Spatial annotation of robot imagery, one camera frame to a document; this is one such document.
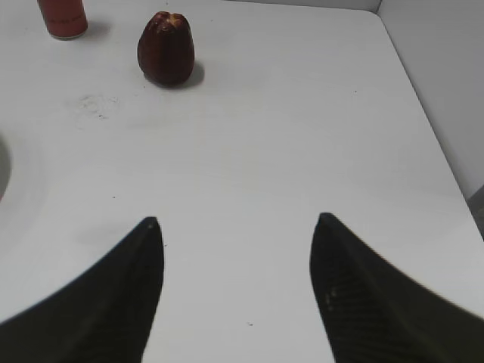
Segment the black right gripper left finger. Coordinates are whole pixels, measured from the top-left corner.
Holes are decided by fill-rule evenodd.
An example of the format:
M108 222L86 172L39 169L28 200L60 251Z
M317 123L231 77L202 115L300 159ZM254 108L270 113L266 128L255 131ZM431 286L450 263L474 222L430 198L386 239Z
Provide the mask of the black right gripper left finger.
M160 224L147 217L68 285L1 324L3 362L140 362L163 286Z

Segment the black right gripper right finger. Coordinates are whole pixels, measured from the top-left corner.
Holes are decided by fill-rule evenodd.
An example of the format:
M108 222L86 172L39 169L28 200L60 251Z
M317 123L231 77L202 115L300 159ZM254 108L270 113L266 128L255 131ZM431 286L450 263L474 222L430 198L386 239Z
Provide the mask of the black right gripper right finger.
M336 362L481 362L483 319L428 290L331 213L318 218L312 288Z

